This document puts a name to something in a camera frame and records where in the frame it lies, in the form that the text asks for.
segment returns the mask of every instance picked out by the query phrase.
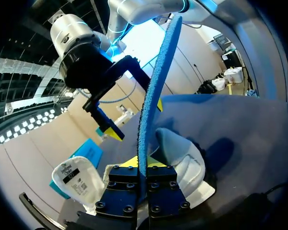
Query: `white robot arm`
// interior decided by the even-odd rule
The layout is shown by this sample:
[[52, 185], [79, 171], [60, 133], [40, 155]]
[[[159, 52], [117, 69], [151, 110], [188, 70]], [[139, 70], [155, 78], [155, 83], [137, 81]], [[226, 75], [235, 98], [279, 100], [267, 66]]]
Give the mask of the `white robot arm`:
[[188, 0], [109, 0], [110, 19], [107, 35], [93, 31], [82, 19], [73, 14], [56, 15], [50, 36], [60, 58], [75, 45], [93, 42], [111, 57], [124, 50], [117, 44], [128, 23], [137, 25], [171, 12], [185, 12]]
[[109, 0], [110, 19], [107, 38], [115, 43], [124, 34], [128, 23], [142, 24], [159, 15], [185, 12], [188, 0]]

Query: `white wall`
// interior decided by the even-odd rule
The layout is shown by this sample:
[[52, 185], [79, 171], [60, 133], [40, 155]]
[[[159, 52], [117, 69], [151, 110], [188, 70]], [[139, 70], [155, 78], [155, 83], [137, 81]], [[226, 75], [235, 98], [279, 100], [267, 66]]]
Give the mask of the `white wall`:
[[203, 40], [208, 43], [211, 40], [214, 40], [213, 37], [219, 35], [221, 32], [218, 30], [215, 30], [213, 28], [210, 28], [208, 26], [203, 25], [201, 28], [196, 29], [196, 31], [199, 33], [199, 35], [203, 38]]
[[[161, 25], [165, 30], [167, 26], [167, 23]], [[193, 94], [203, 81], [213, 79], [222, 71], [218, 62], [197, 30], [182, 25], [166, 85], [173, 94]], [[153, 67], [155, 63], [156, 58], [150, 62]], [[151, 67], [146, 66], [143, 70], [151, 76]]]
[[0, 145], [0, 189], [30, 229], [41, 225], [23, 206], [19, 194], [25, 192], [42, 211], [57, 220], [65, 199], [49, 186], [52, 171], [87, 138], [66, 112], [45, 126]]

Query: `black mount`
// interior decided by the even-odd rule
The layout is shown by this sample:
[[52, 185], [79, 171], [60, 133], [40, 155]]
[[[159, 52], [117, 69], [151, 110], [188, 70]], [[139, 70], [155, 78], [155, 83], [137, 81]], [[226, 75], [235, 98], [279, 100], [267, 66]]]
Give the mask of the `black mount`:
[[112, 63], [105, 52], [92, 43], [85, 42], [74, 46], [65, 54], [60, 65], [60, 73], [68, 87], [88, 89], [91, 93], [92, 96], [87, 100], [83, 109], [96, 120], [100, 130], [105, 132], [108, 128], [112, 128], [121, 139], [124, 138], [124, 134], [98, 107], [98, 101], [126, 71], [129, 71], [147, 91], [150, 78], [141, 69], [136, 58], [125, 56], [120, 61]]

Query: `gray fabric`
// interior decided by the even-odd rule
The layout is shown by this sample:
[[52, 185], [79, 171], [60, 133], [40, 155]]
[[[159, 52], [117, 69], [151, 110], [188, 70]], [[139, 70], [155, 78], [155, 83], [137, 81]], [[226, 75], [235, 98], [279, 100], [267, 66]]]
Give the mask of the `gray fabric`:
[[[203, 94], [166, 96], [162, 102], [164, 112], [156, 111], [153, 129], [165, 127], [197, 143], [216, 173], [216, 193], [205, 202], [209, 212], [218, 216], [251, 193], [288, 181], [288, 104]], [[136, 156], [138, 125], [139, 114], [122, 127], [123, 142], [108, 139], [100, 145], [101, 177], [107, 164]], [[153, 135], [150, 152], [156, 147]], [[280, 193], [269, 198], [275, 200]]]

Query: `white bag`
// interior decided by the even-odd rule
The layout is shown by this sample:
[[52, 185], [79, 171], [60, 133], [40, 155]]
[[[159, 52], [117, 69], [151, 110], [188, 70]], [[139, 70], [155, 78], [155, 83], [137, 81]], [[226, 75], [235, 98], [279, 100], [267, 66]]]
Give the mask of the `white bag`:
[[224, 78], [217, 78], [212, 80], [212, 84], [216, 87], [216, 90], [221, 91], [225, 88], [226, 80]]

